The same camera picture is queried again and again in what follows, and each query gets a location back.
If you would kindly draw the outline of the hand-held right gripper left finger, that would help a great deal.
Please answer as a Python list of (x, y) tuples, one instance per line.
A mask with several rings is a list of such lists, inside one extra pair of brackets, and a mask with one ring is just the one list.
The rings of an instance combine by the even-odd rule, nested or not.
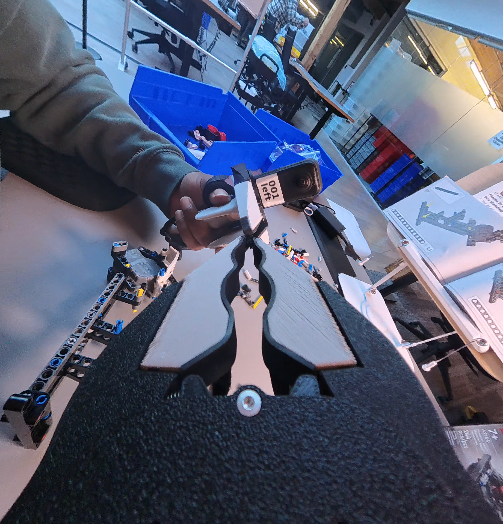
[(142, 370), (201, 376), (214, 395), (227, 395), (236, 357), (231, 302), (237, 296), (246, 238), (233, 240), (183, 280), (141, 362)]

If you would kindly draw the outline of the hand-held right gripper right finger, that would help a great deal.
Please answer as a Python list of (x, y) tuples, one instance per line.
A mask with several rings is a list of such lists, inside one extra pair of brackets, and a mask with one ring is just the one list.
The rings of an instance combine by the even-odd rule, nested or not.
[(288, 395), (301, 375), (357, 365), (318, 284), (279, 252), (254, 240), (263, 314), (262, 357), (275, 395)]

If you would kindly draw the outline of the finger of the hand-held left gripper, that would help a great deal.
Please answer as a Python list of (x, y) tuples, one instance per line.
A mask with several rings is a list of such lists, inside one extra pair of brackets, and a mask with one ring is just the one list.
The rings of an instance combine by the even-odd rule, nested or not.
[(256, 195), (251, 180), (235, 183), (235, 197), (239, 220), (245, 235), (256, 231)]
[(266, 219), (266, 215), (265, 215), (265, 212), (264, 212), (264, 207), (262, 205), (262, 202), (261, 202), (261, 199), (259, 197), (254, 197), (254, 200), (252, 200), (252, 202), (254, 202), (251, 206), (251, 209), (252, 209), (252, 218), (254, 219), (254, 223), (256, 222), (257, 224), (255, 224), (255, 229), (254, 229), (254, 232), (252, 233), (252, 236), (253, 237), (260, 237), (263, 232), (266, 231), (266, 228), (268, 226), (268, 221)]

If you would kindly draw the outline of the person's left forearm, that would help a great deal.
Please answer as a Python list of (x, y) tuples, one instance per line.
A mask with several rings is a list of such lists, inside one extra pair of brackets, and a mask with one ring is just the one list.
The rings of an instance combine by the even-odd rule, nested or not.
[(76, 47), (49, 1), (0, 1), (0, 109), (40, 143), (80, 156), (169, 218), (171, 194), (194, 171)]

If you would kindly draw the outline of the grey desk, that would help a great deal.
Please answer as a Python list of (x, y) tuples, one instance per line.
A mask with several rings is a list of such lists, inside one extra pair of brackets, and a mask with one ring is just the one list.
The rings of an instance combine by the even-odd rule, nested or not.
[[(146, 204), (93, 213), (8, 174), (0, 205), (0, 418), (105, 286), (106, 251), (150, 232)], [(168, 396), (140, 369), (171, 299), (105, 348), (37, 450), (0, 422), (3, 523), (465, 523), (470, 487), (422, 387), (394, 347), (326, 282), (318, 297), (360, 362), (314, 396)]]

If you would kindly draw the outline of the person's left hand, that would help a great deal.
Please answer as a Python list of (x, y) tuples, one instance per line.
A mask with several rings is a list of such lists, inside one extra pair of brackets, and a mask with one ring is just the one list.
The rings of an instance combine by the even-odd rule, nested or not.
[(179, 234), (183, 243), (192, 251), (207, 248), (211, 242), (230, 232), (230, 224), (239, 219), (234, 213), (211, 221), (198, 221), (196, 214), (207, 207), (224, 206), (230, 202), (230, 195), (223, 189), (214, 190), (210, 196), (210, 204), (203, 200), (203, 189), (211, 179), (211, 175), (200, 172), (187, 174), (181, 184), (170, 197), (170, 213), (176, 223), (171, 226), (170, 233)]

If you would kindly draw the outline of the clear plastic bags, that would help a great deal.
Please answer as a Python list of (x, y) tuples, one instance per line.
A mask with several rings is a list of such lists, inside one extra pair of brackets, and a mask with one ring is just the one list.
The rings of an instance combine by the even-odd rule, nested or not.
[(306, 144), (288, 144), (285, 141), (281, 145), (275, 147), (275, 149), (269, 156), (269, 160), (271, 162), (274, 162), (277, 158), (279, 158), (283, 153), (286, 152), (298, 154), (305, 159), (316, 160), (319, 165), (324, 165), (319, 149), (314, 149), (310, 145)]

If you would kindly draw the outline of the pile of assorted small bricks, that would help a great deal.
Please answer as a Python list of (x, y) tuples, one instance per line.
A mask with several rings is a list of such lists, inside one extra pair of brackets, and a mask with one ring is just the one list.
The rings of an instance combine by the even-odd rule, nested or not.
[(275, 239), (270, 245), (277, 252), (281, 253), (282, 256), (291, 260), (295, 265), (310, 274), (314, 279), (322, 281), (323, 277), (320, 273), (320, 268), (309, 261), (308, 251), (304, 248), (297, 249), (294, 245), (289, 244), (288, 240), (288, 233), (282, 233), (281, 237)]

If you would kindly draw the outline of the black flat case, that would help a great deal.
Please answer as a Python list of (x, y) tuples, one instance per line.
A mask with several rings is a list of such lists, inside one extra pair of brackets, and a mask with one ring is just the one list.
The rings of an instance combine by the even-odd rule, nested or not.
[(339, 283), (338, 275), (340, 273), (355, 277), (355, 271), (347, 261), (347, 256), (353, 260), (360, 258), (346, 237), (345, 226), (326, 206), (316, 206), (311, 202), (304, 212), (309, 217), (308, 223), (334, 284)]

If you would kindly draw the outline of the white book stand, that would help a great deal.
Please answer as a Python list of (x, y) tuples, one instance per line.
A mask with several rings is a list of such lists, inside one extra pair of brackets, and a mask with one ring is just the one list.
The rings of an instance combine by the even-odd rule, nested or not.
[(478, 363), (482, 365), (484, 370), (503, 383), (503, 362), (492, 352), (491, 338), (485, 335), (483, 329), (471, 321), (462, 307), (452, 299), (425, 264), (417, 248), (392, 223), (389, 223), (387, 226), (387, 234), (403, 261), (396, 269), (373, 285), (368, 285), (358, 279), (340, 273), (339, 283), (344, 298), (390, 340), (412, 372), (426, 387), (420, 367), (413, 360), (410, 353), (412, 346), (424, 344), (425, 341), (417, 343), (404, 341), (387, 309), (382, 293), (378, 290), (378, 286), (382, 285), (382, 283), (391, 279), (400, 271), (409, 269), (452, 326), (452, 331), (449, 334), (458, 335), (462, 340), (460, 345), (463, 345), (465, 349), (469, 349), (471, 355), (477, 358)]

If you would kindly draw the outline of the black toy truck chassis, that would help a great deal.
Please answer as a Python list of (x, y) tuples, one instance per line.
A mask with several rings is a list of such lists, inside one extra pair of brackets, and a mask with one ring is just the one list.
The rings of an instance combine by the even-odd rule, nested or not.
[(27, 449), (39, 447), (52, 424), (50, 399), (59, 382), (66, 376), (81, 382), (94, 361), (82, 354), (86, 344), (94, 340), (107, 346), (120, 335), (124, 322), (110, 323), (106, 318), (114, 303), (125, 303), (136, 313), (145, 297), (157, 298), (176, 282), (173, 272), (181, 254), (182, 248), (174, 244), (160, 252), (143, 246), (128, 249), (123, 240), (112, 244), (113, 264), (103, 292), (29, 389), (11, 395), (4, 404), (1, 421), (12, 427), (14, 441)]

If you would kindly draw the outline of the wooden table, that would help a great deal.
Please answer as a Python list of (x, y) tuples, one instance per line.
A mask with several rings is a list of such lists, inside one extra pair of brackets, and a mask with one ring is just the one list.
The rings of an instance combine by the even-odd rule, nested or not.
[(315, 139), (319, 131), (323, 128), (323, 126), (327, 123), (328, 119), (332, 114), (336, 116), (340, 116), (347, 121), (353, 123), (355, 121), (355, 118), (350, 115), (340, 104), (337, 102), (337, 100), (333, 97), (333, 95), (324, 88), (319, 82), (317, 82), (306, 69), (304, 69), (302, 63), (295, 59), (290, 58), (289, 60), (290, 64), (294, 67), (296, 71), (304, 78), (310, 88), (313, 89), (313, 91), (322, 99), (322, 101), (325, 103), (327, 110), (323, 117), (318, 121), (318, 123), (315, 125), (311, 133), (309, 134), (311, 139)]

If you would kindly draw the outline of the open instruction booklet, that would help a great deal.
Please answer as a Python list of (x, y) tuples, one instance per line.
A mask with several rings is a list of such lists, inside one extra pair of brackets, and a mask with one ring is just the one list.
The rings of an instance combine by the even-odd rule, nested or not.
[(501, 201), (478, 200), (444, 177), (389, 206), (388, 220), (414, 248), (434, 288), (452, 309), (463, 314), (460, 326), (469, 339), (503, 364), (503, 213)]

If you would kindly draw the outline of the toy truck set box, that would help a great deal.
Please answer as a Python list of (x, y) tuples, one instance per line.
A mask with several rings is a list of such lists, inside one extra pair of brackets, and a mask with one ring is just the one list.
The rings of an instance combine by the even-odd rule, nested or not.
[(464, 468), (503, 521), (503, 424), (445, 428)]

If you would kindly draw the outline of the grey overhead panel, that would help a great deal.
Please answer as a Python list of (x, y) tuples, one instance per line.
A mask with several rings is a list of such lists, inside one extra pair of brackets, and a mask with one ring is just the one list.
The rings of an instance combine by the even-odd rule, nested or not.
[(410, 1), (410, 17), (503, 51), (503, 1)]

